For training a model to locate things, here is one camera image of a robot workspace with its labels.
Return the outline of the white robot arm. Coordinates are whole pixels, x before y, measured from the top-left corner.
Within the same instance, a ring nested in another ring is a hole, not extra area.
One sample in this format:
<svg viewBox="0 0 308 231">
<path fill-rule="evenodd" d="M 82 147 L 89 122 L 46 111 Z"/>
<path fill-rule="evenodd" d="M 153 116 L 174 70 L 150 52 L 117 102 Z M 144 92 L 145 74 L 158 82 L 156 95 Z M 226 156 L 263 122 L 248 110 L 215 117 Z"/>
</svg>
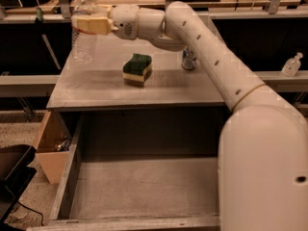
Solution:
<svg viewBox="0 0 308 231">
<path fill-rule="evenodd" d="M 165 11 L 135 5 L 76 13 L 94 35 L 146 39 L 171 51 L 190 47 L 232 115 L 218 146 L 221 231 L 308 231 L 305 117 L 252 72 L 183 2 Z"/>
</svg>

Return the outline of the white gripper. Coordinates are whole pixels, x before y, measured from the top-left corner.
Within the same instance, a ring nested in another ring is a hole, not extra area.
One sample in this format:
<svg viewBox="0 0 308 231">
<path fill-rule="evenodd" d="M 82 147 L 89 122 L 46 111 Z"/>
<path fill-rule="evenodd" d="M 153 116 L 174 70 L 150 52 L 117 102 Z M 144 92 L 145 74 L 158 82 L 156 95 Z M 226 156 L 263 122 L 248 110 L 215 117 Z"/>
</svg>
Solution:
<svg viewBox="0 0 308 231">
<path fill-rule="evenodd" d="M 94 14 L 108 17 L 73 16 L 72 27 L 77 31 L 93 34 L 108 35 L 113 29 L 120 39 L 134 40 L 138 36 L 138 18 L 140 8 L 137 5 L 123 4 L 116 7 L 110 5 L 96 5 L 92 8 Z"/>
</svg>

